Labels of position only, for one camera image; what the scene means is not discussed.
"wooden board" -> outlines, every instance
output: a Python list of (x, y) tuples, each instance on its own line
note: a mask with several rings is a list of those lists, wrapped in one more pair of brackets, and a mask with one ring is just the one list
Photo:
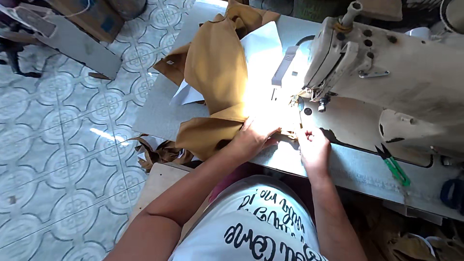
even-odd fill
[[(129, 218), (129, 224), (142, 211), (142, 209), (146, 208), (146, 206), (150, 204), (150, 202), (156, 199), (169, 187), (174, 185), (174, 183), (180, 180), (191, 170), (192, 169), (190, 168), (174, 163), (170, 163), (169, 165), (155, 163), (151, 168), (150, 174), (148, 175), (148, 179), (145, 182), (145, 186), (143, 187), (143, 190), (140, 194), (140, 198), (137, 201), (137, 204), (135, 205), (134, 209), (132, 210), (132, 214)], [(190, 230), (195, 221), (198, 220), (198, 218), (201, 216), (201, 214), (208, 205), (208, 198), (206, 198), (206, 200), (203, 202), (203, 204), (200, 206), (197, 212), (182, 228), (182, 233), (180, 235), (181, 239), (184, 238), (185, 234)]]

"hand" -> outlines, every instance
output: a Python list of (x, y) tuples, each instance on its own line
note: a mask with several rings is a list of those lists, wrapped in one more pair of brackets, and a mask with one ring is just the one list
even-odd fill
[(316, 181), (328, 177), (330, 142), (321, 129), (297, 130), (300, 143), (301, 162), (309, 180)]
[(278, 141), (269, 137), (278, 130), (279, 121), (275, 119), (267, 116), (249, 117), (224, 150), (228, 151), (232, 158), (240, 161), (240, 164), (245, 163), (263, 149), (277, 145)]

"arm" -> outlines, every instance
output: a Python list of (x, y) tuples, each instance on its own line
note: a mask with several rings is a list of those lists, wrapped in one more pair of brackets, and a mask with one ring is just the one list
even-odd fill
[(248, 119), (234, 139), (217, 154), (182, 177), (154, 199), (127, 228), (106, 261), (167, 260), (180, 238), (182, 226), (226, 175), (277, 140), (275, 121)]
[(330, 142), (319, 128), (301, 130), (301, 160), (311, 182), (321, 254), (331, 261), (367, 261), (329, 176)]

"person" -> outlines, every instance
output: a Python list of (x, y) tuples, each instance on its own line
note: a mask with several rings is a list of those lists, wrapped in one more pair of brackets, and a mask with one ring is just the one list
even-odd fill
[(316, 228), (285, 184), (254, 175), (227, 187), (177, 246), (182, 226), (213, 188), (262, 149), (277, 144), (276, 121), (248, 118), (234, 139), (140, 212), (106, 261), (366, 261), (328, 172), (330, 142), (318, 128), (297, 133), (311, 183)]

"tiled floor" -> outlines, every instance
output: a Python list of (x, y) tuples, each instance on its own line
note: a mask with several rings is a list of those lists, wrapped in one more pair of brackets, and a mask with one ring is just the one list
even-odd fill
[(101, 260), (143, 187), (131, 126), (194, 0), (148, 0), (108, 48), (116, 80), (46, 47), (0, 65), (0, 260)]

